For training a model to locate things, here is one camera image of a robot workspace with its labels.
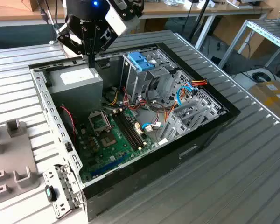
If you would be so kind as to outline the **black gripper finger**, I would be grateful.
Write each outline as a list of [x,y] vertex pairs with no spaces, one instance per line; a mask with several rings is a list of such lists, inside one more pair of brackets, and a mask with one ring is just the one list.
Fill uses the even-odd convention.
[[89,68],[92,68],[92,48],[90,46],[89,39],[82,34],[82,39],[79,39],[80,42],[72,39],[70,36],[70,28],[68,24],[63,24],[57,31],[58,41],[66,46],[76,55],[82,55],[87,58],[87,65]]
[[118,35],[116,32],[108,26],[103,29],[96,26],[95,35],[92,45],[92,67],[95,67],[95,55],[101,51],[106,51],[110,45],[117,39]]

